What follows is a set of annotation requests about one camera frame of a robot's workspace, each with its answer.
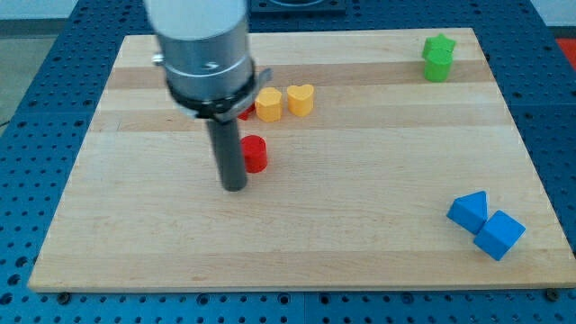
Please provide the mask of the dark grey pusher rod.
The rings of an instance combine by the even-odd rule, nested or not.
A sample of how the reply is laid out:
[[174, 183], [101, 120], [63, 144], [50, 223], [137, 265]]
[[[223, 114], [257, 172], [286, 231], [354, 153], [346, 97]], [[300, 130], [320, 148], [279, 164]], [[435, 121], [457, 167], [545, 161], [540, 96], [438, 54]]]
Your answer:
[[229, 192], [242, 190], [247, 185], [248, 177], [238, 123], [235, 120], [208, 120], [207, 126], [221, 186]]

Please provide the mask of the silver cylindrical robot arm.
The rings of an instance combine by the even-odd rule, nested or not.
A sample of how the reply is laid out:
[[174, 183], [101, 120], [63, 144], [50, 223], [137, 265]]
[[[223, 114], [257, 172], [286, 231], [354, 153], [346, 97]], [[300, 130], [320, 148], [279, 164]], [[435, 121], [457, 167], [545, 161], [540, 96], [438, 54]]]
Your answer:
[[222, 187], [248, 181], [237, 119], [272, 77], [256, 72], [248, 39], [246, 0], [145, 0], [173, 100], [206, 121]]

